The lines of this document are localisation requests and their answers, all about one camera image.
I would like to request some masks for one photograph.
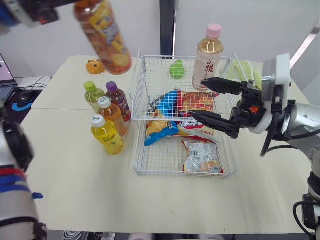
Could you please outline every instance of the mouse pad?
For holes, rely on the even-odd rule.
[[[20,94],[22,92],[24,92],[24,90],[15,91],[5,104],[5,111],[8,114],[9,121],[21,123],[31,110],[32,104],[35,102],[42,90],[32,90],[33,98],[27,103],[22,103],[20,101]]]

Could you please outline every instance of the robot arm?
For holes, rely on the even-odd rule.
[[[47,239],[25,176],[33,150],[18,123],[6,121],[1,111],[0,156],[0,239]]]
[[[241,98],[232,109],[229,120],[207,111],[193,110],[190,114],[207,127],[222,131],[233,139],[238,138],[240,128],[249,128],[255,134],[267,131],[261,157],[279,148],[302,151],[311,161],[312,172],[308,178],[308,194],[293,206],[293,214],[298,225],[311,239],[317,236],[317,240],[320,240],[320,108],[288,100],[290,81],[288,54],[264,62],[262,91],[254,87],[252,80],[235,82],[218,77],[205,79],[201,83],[212,91],[242,94]],[[284,141],[289,145],[269,148],[272,140]],[[316,230],[316,236],[300,223],[296,213],[299,205],[302,206],[304,225]]]

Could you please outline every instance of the laptop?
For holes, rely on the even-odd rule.
[[[3,106],[18,86],[0,53],[0,105]]]

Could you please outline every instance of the purple bottle cap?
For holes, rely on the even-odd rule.
[[[107,82],[105,86],[109,92],[116,92],[118,90],[118,86],[114,81]]]

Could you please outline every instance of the white wire basket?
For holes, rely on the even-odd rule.
[[[170,76],[170,66],[176,61],[182,60],[185,70],[183,77],[175,79]],[[137,58],[133,80],[130,87],[130,97],[132,100],[133,120],[158,120],[158,121],[191,121],[190,116],[181,116],[178,113],[178,103],[173,106],[173,113],[170,116],[154,116],[155,102],[163,98],[173,90],[184,92],[197,92],[192,85],[194,74],[195,56],[143,56]],[[214,76],[233,81],[239,81],[235,70],[230,67],[232,60],[238,61],[235,53],[231,57],[221,57],[215,69]],[[217,94],[207,91],[207,94],[214,98],[213,112],[229,119],[232,107],[236,105],[239,96],[231,94]],[[184,99],[185,105],[191,106],[196,102],[194,97]]]
[[[187,172],[183,171],[188,158],[188,152],[183,140],[197,142],[180,136],[164,137],[152,145],[145,146],[146,121],[139,122],[139,137],[137,142],[134,170],[139,176],[197,176],[211,178],[227,178],[236,172],[234,149],[230,139],[223,132],[216,131],[217,158],[223,173]]]
[[[175,79],[170,76],[170,66],[176,60],[182,60],[185,70],[183,77]],[[217,157],[223,173],[186,172],[184,164],[188,152],[182,144],[183,140],[196,142],[180,136],[164,137],[152,145],[145,146],[147,121],[194,121],[189,116],[179,116],[178,106],[174,106],[171,116],[154,116],[155,101],[173,90],[197,92],[192,85],[195,56],[138,56],[130,87],[132,101],[132,119],[139,121],[139,137],[136,144],[134,169],[139,176],[198,176],[212,178],[227,178],[236,172],[235,156],[229,137],[220,131],[215,131]],[[215,69],[215,77],[221,77],[239,82],[232,62],[239,62],[235,53],[231,57],[221,57]],[[213,112],[229,119],[232,108],[239,101],[240,96],[231,94],[216,94],[208,91],[214,97]]]

